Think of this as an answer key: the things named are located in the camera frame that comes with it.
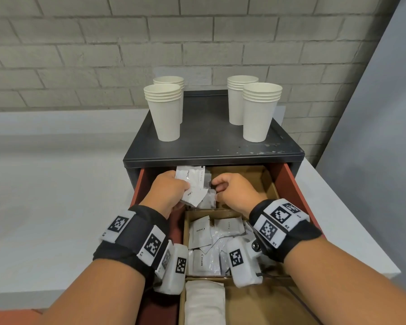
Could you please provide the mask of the cardboard drawer divider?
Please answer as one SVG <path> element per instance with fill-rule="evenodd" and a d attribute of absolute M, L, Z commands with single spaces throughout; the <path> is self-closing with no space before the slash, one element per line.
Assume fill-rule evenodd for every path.
<path fill-rule="evenodd" d="M 212 177 L 222 172 L 233 172 L 242 174 L 260 195 L 270 198 L 279 198 L 276 186 L 270 175 L 270 171 L 263 165 L 256 166 L 231 166 L 213 167 L 209 171 Z M 233 212 L 227 211 L 227 206 L 222 205 L 216 210 L 187 211 L 185 215 L 184 243 L 188 244 L 189 223 L 196 220 L 197 215 L 203 215 L 203 211 L 208 211 L 213 219 L 231 217 Z M 258 257 L 258 265 L 264 272 L 275 278 L 262 278 L 262 284 L 251 285 L 246 288 L 237 288 L 230 275 L 204 277 L 188 276 L 188 282 L 214 282 L 223 284 L 226 293 L 226 325 L 318 325 L 309 311 L 301 305 L 301 302 L 287 289 L 292 289 L 293 293 L 299 291 L 290 276 L 287 275 L 280 263 L 269 260 L 267 257 Z M 180 309 L 178 325 L 186 324 L 185 312 L 186 289 L 184 288 L 180 296 Z"/>

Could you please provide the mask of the stack of white napkins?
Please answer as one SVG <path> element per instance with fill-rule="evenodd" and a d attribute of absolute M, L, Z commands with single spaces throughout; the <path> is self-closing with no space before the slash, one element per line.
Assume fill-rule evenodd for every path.
<path fill-rule="evenodd" d="M 184 325 L 226 325 L 224 284 L 191 280 L 185 284 Z"/>

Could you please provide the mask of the black wristband with markers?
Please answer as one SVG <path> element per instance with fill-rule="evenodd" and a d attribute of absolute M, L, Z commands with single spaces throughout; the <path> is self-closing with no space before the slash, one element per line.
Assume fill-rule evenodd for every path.
<path fill-rule="evenodd" d="M 323 235 L 307 213 L 284 198 L 259 202 L 249 213 L 249 223 L 263 244 L 262 253 L 280 263 L 298 243 Z"/>
<path fill-rule="evenodd" d="M 123 263 L 143 275 L 162 280 L 172 257 L 169 222 L 156 210 L 134 205 L 121 212 L 101 236 L 93 260 Z"/>

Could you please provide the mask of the black right wristband with markers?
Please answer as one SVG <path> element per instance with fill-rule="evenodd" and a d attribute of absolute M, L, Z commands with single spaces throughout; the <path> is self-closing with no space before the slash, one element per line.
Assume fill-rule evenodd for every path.
<path fill-rule="evenodd" d="M 323 235 L 307 213 L 284 198 L 259 202 L 249 213 L 249 223 L 263 244 L 262 253 L 280 263 L 298 243 Z"/>

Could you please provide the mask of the pile of white sachets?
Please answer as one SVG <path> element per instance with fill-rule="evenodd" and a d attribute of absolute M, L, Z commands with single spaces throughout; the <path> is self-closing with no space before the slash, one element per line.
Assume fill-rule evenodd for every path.
<path fill-rule="evenodd" d="M 211 219 L 209 215 L 189 224 L 187 275 L 194 277 L 231 276 L 227 243 L 234 237 L 246 242 L 255 239 L 241 217 Z"/>

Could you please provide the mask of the person's right hand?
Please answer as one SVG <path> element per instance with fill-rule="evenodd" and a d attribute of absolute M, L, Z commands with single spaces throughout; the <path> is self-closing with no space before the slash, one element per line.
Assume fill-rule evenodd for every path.
<path fill-rule="evenodd" d="M 223 173 L 219 176 L 231 176 L 231 181 L 227 188 L 215 188 L 217 192 L 216 201 L 241 213 L 247 219 L 249 219 L 251 211 L 260 202 L 267 199 L 266 196 L 258 193 L 252 184 L 241 174 Z"/>

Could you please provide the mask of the person's right forearm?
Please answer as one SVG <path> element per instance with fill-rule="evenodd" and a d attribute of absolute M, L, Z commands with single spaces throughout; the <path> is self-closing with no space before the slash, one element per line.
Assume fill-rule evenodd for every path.
<path fill-rule="evenodd" d="M 299 242 L 284 265 L 324 325 L 406 325 L 406 291 L 324 237 Z"/>

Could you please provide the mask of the loose white sachet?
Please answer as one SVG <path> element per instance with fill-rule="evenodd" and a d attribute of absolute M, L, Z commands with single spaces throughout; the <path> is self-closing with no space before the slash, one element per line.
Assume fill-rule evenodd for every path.
<path fill-rule="evenodd" d="M 215 189 L 208 189 L 205 197 L 196 207 L 197 209 L 216 209 L 217 202 L 216 202 L 216 195 L 217 192 Z"/>

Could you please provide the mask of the black metal drawer cabinet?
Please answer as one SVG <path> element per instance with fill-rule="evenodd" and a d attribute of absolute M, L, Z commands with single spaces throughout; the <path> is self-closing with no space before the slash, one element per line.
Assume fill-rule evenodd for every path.
<path fill-rule="evenodd" d="M 134 188 L 134 205 L 146 196 L 159 173 L 178 165 L 286 163 L 295 178 L 303 159 L 304 151 L 274 119 L 265 141 L 245 140 L 242 126 L 228 121 L 227 91 L 188 91 L 179 139 L 159 141 L 148 113 L 123 163 Z"/>

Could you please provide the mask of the black left wristband with markers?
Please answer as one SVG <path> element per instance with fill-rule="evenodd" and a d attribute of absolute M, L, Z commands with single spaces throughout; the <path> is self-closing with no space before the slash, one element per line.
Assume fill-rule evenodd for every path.
<path fill-rule="evenodd" d="M 134 205 L 121 212 L 101 236 L 93 260 L 123 263 L 143 275 L 162 280 L 172 257 L 169 222 L 156 210 Z"/>

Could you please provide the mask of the red drawer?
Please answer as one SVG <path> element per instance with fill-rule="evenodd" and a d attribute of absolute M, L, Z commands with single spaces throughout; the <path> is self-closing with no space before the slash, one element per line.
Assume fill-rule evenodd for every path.
<path fill-rule="evenodd" d="M 279 198 L 287 199 L 310 216 L 320 228 L 286 163 L 268 163 L 265 166 L 276 186 Z M 153 290 L 143 295 L 136 325 L 178 325 L 181 295 L 164 295 Z"/>

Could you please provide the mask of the handful of white sachets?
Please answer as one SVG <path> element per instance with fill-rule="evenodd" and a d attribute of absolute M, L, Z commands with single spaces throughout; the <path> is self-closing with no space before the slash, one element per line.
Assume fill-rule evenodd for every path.
<path fill-rule="evenodd" d="M 200 204 L 209 188 L 205 186 L 206 166 L 178 166 L 175 171 L 175 179 L 180 179 L 189 184 L 185 190 L 181 201 L 191 207 L 197 207 Z"/>

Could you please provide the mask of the person's left hand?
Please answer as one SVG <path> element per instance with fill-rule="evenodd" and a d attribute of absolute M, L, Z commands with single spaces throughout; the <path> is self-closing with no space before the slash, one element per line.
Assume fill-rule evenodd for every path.
<path fill-rule="evenodd" d="M 175 208 L 181 207 L 176 199 L 176 180 L 180 179 L 175 179 L 174 170 L 159 174 L 139 205 L 149 207 L 168 219 Z"/>

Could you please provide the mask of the person's left forearm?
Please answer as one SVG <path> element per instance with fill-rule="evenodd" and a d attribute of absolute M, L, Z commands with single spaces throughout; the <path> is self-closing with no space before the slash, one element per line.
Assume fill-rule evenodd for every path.
<path fill-rule="evenodd" d="M 144 276 L 113 260 L 93 261 L 35 325 L 135 325 Z"/>

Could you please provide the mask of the stack of white paper cups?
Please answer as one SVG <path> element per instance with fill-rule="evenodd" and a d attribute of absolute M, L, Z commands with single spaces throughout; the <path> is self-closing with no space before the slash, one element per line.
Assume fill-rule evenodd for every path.
<path fill-rule="evenodd" d="M 182 89 L 178 84 L 161 83 L 144 87 L 157 137 L 171 142 L 180 137 L 180 98 Z"/>
<path fill-rule="evenodd" d="M 232 125 L 243 125 L 243 87 L 256 82 L 259 82 L 259 78 L 249 75 L 234 75 L 227 78 L 228 117 Z"/>
<path fill-rule="evenodd" d="M 179 76 L 161 76 L 153 79 L 154 84 L 177 84 L 181 87 L 180 97 L 180 123 L 183 122 L 183 108 L 184 108 L 184 78 Z"/>
<path fill-rule="evenodd" d="M 282 86 L 272 83 L 255 82 L 243 87 L 243 138 L 249 142 L 265 141 Z"/>

